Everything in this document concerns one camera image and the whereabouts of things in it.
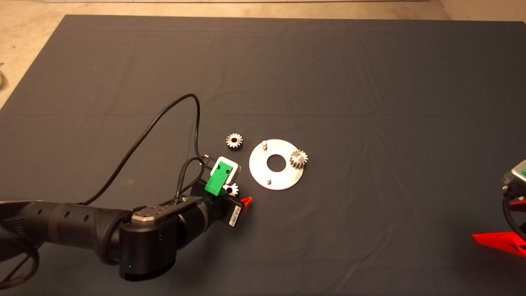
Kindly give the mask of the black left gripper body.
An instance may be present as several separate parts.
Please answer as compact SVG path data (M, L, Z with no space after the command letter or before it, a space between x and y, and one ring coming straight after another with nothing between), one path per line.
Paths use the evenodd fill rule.
M192 187L192 195L203 199L209 215L209 226L214 222L221 222L229 227L235 227L243 212L238 184L226 184L222 195L214 196L205 190L206 183L205 180L199 179Z

